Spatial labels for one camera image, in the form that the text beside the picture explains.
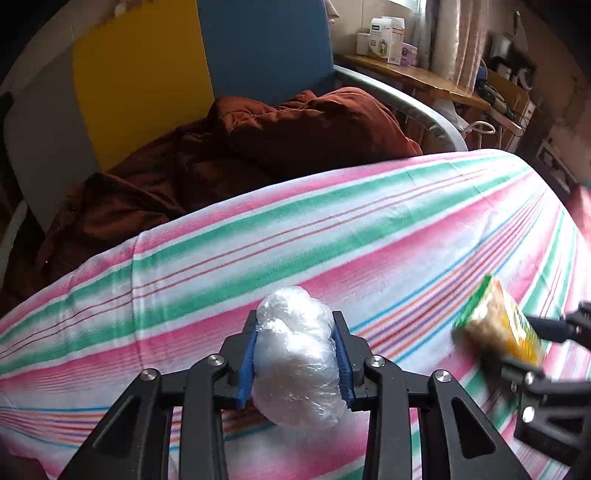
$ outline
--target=striped blanket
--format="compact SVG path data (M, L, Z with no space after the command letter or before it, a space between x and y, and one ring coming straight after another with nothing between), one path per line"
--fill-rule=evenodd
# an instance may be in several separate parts
M93 257L0 320L0 436L57 477L145 367L190 367L276 288L300 285L402 368L451 371L534 479L564 466L512 437L514 405L487 389L450 328L492 273L528 314L589 294L589 251L554 193L519 158L438 154L289 181L207 207ZM552 377L591 355L548 346ZM177 477L180 409L171 435ZM413 421L414 477L420 445ZM273 426L252 407L223 418L230 479L361 478L368 416L329 432Z

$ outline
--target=product box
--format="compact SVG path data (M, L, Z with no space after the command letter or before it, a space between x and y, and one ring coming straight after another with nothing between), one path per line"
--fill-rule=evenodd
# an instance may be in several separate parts
M369 33L357 34L357 55L369 55Z
M373 18L369 26L369 35L370 56L400 65L404 39L403 18Z
M400 65L405 67L414 67L417 64L418 50L410 43L402 44L402 55L400 58Z

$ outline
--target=brown blanket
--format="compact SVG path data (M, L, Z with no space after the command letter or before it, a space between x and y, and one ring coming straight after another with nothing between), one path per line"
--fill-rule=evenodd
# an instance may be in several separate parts
M306 91L278 107L221 98L204 120L74 189L30 267L11 255L0 313L93 255L212 203L333 168L420 154L393 114L357 88L321 97Z

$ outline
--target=clear plastic wrap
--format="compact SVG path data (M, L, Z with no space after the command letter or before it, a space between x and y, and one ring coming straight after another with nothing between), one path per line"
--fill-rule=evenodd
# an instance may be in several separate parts
M258 410L284 427L325 428L346 409L331 338L331 310L301 287L286 287L256 310L252 398Z

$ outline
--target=white box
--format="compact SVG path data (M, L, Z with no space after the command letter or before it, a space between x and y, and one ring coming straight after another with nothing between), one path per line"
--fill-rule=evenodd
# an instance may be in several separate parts
M358 33L357 34L357 55L369 54L369 33Z
M404 19L397 17L373 18L369 26L370 56L400 65Z

